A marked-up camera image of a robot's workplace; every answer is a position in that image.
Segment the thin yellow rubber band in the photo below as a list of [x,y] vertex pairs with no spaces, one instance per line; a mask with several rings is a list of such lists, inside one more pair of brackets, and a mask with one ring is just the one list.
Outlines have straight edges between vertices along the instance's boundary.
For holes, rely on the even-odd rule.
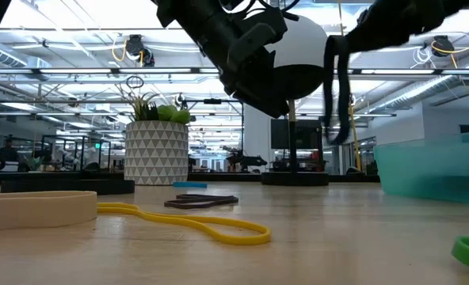
[[[97,212],[132,215],[146,221],[190,227],[209,235],[213,239],[223,244],[228,245],[263,245],[265,243],[270,242],[272,237],[272,232],[268,227],[257,223],[232,218],[228,219],[197,215],[159,214],[149,211],[143,211],[138,206],[128,203],[98,203]],[[257,232],[257,235],[234,236],[222,234],[214,228],[211,228],[209,224],[232,226],[244,230],[251,230],[253,232]]]

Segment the succulent in triangle-patterned pot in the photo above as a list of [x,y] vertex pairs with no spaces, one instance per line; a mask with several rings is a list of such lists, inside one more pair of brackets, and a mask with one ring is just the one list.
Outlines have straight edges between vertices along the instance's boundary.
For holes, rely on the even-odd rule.
[[142,93],[144,80],[136,75],[120,87],[132,110],[125,127],[124,178],[136,185],[168,186],[187,180],[189,171],[189,123],[185,108],[158,105],[155,93]]

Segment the person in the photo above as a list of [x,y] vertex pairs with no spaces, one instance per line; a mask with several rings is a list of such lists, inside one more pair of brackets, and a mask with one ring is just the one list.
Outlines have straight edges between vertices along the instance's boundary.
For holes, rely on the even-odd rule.
[[13,147],[12,139],[7,139],[4,147],[0,149],[0,155],[5,161],[5,167],[2,172],[17,172],[19,166],[19,155]]

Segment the dark brown rubber band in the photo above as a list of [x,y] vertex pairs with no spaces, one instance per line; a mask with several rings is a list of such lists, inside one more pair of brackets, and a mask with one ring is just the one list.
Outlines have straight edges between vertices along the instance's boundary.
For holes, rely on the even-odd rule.
[[238,203],[238,197],[235,196],[210,196],[200,194],[180,194],[176,199],[166,201],[165,207],[177,209],[201,209],[214,206]]

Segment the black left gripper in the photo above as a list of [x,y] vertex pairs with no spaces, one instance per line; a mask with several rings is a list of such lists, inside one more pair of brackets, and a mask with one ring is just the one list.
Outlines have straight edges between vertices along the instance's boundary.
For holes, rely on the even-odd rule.
[[288,31],[279,9],[265,7],[249,15],[229,13],[243,0],[154,0],[165,28],[176,21],[220,71],[227,95],[278,118],[289,112],[273,68],[274,44]]

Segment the white globe table lamp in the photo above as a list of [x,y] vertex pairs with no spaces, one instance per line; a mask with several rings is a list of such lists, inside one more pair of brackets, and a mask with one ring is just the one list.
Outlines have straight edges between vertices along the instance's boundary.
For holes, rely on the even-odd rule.
[[[327,186],[330,179],[324,172],[322,137],[319,148],[313,150],[297,149],[295,138],[298,104],[305,102],[322,84],[327,35],[320,25],[304,16],[298,21],[286,20],[285,23],[288,31],[282,40],[266,48],[276,52],[274,66],[280,72],[277,81],[284,85],[284,98],[290,108],[288,118],[273,119],[245,104],[243,148],[248,154],[260,154],[263,160],[271,162],[275,158],[275,150],[271,148],[271,120],[287,120],[289,148],[281,150],[286,150],[288,156],[270,170],[259,166],[261,183],[272,186]],[[304,120],[320,120],[322,124],[321,117],[307,117]]]

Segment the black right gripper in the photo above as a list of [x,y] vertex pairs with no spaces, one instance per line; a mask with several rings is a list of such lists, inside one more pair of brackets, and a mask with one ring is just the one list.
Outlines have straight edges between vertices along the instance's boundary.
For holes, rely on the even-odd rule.
[[408,42],[409,34],[392,24],[413,34],[429,32],[468,6],[469,0],[375,0],[352,31],[328,38],[328,52],[355,53],[401,46]]

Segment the translucent green plastic bin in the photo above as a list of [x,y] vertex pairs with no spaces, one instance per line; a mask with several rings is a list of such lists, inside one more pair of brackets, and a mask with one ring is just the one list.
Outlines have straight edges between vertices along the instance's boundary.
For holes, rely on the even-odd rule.
[[378,145],[374,157],[388,195],[469,203],[469,133]]

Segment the wide tan rubber band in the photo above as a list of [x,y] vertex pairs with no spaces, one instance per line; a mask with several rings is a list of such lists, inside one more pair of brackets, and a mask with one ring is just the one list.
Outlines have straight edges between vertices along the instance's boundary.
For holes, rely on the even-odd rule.
[[96,217],[96,192],[0,193],[0,230],[70,226]]

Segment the black monitor screen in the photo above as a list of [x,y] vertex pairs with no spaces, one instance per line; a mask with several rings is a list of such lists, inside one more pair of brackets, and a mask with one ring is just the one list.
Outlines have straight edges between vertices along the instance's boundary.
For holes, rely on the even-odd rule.
[[[287,120],[271,120],[271,148],[289,148],[289,123]],[[319,148],[319,140],[322,137],[322,125],[320,120],[298,120],[295,122],[296,148],[301,150],[313,150]]]

